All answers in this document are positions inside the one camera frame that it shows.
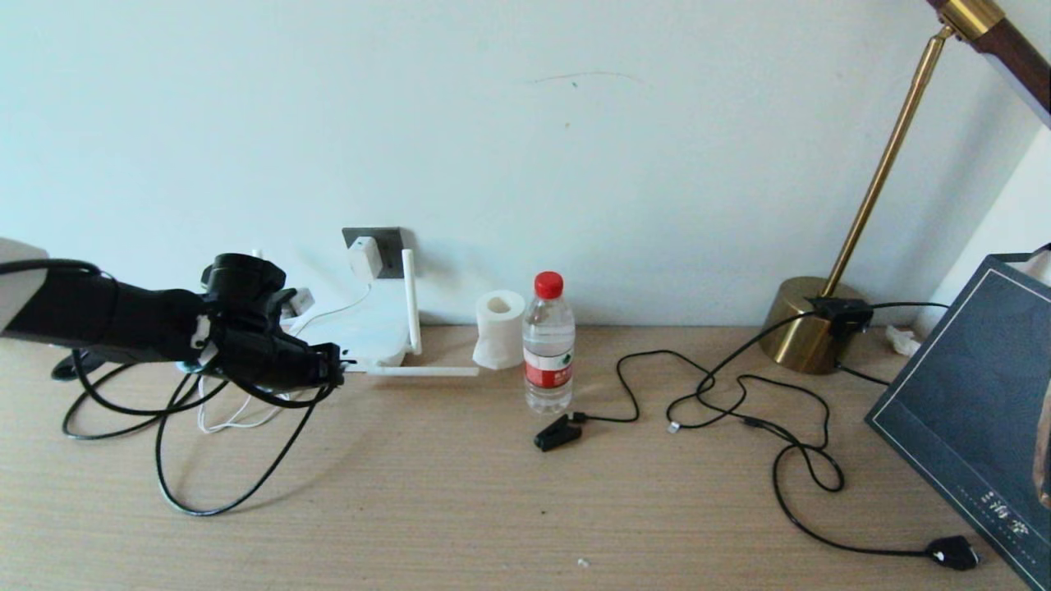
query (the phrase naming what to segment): wall socket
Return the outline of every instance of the wall socket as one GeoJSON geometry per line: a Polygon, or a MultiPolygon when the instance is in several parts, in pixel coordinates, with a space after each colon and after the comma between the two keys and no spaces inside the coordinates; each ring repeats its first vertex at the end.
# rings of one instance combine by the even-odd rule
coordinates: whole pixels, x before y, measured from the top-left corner
{"type": "Polygon", "coordinates": [[[404,279],[405,269],[401,267],[401,249],[405,243],[401,240],[401,228],[343,228],[343,240],[350,248],[354,241],[364,236],[370,236],[376,241],[379,248],[379,258],[384,266],[379,270],[376,279],[404,279]]]}

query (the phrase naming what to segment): power plug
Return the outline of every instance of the power plug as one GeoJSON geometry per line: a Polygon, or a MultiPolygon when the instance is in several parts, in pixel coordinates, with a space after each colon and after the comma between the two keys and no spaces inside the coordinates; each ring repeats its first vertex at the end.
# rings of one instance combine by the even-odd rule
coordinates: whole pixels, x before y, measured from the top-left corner
{"type": "Polygon", "coordinates": [[[371,236],[357,237],[347,249],[347,258],[354,277],[363,283],[372,283],[384,268],[384,261],[379,257],[379,245],[371,236]]]}

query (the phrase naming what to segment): gold desk lamp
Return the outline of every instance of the gold desk lamp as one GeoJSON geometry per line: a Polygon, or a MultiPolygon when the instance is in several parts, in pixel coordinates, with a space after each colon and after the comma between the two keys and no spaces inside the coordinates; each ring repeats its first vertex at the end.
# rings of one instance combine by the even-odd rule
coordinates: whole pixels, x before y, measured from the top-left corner
{"type": "MultiPolygon", "coordinates": [[[[800,313],[813,311],[815,306],[810,300],[815,298],[863,299],[856,290],[840,283],[840,279],[890,174],[890,167],[905,140],[905,133],[912,122],[912,116],[915,115],[948,38],[956,36],[970,43],[978,53],[997,58],[1031,95],[1036,103],[1030,104],[1033,110],[1045,122],[1051,120],[1051,67],[1007,20],[1000,6],[990,0],[927,1],[937,11],[943,27],[930,38],[920,58],[905,103],[898,115],[898,122],[890,133],[890,139],[843,242],[839,258],[827,279],[797,277],[782,283],[766,317],[764,329],[800,313]]],[[[770,332],[760,341],[760,346],[775,362],[795,371],[830,373],[834,371],[836,361],[843,354],[852,334],[852,331],[833,334],[831,320],[808,315],[770,332]]]]}

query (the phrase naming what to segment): bottle label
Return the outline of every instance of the bottle label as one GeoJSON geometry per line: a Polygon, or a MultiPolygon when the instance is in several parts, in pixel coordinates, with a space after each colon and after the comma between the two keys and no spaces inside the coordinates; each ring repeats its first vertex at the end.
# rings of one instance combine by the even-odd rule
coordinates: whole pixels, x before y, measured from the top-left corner
{"type": "Polygon", "coordinates": [[[558,388],[573,378],[573,349],[554,356],[543,356],[522,349],[526,379],[540,388],[558,388]]]}

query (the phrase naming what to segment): plastic water bottle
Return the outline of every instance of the plastic water bottle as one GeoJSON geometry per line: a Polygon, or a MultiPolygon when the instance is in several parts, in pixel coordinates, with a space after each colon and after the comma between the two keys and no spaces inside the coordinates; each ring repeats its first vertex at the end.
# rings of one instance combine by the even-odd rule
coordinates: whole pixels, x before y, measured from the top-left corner
{"type": "Polygon", "coordinates": [[[562,299],[562,276],[544,271],[533,282],[536,297],[522,315],[526,402],[541,414],[562,412],[573,400],[573,310],[562,299]]]}

